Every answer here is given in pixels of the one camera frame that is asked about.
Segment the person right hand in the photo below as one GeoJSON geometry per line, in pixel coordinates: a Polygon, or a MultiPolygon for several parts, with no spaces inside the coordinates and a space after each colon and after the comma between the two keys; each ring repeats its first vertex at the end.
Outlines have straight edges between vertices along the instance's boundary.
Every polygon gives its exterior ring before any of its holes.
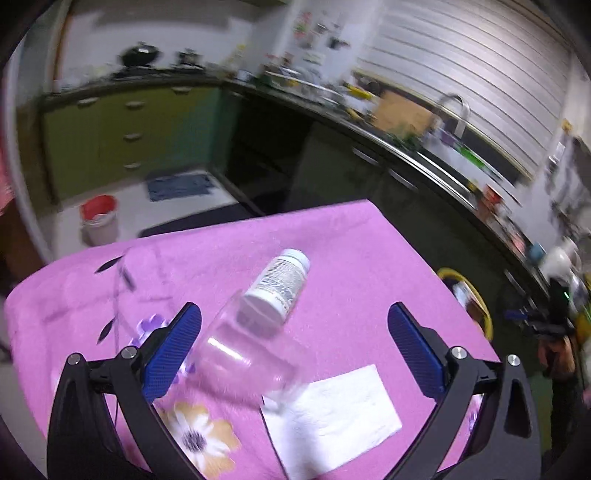
{"type": "Polygon", "coordinates": [[[547,378],[568,378],[575,374],[576,364],[572,343],[568,336],[561,339],[541,339],[538,358],[547,378]]]}

